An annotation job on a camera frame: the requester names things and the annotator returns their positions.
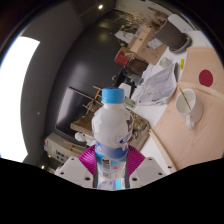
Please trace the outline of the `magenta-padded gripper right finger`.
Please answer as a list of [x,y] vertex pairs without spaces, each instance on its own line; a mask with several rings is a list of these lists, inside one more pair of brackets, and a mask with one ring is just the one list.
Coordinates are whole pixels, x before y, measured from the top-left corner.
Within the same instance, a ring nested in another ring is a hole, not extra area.
[[143,187],[165,176],[165,172],[153,157],[145,157],[134,147],[129,147],[125,172],[127,189]]

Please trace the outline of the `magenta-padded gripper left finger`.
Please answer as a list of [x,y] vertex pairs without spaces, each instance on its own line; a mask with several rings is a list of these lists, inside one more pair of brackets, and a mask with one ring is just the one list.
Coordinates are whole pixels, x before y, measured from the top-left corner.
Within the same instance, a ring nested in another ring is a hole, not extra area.
[[95,147],[87,148],[78,157],[71,156],[55,174],[81,187],[95,188],[97,186]]

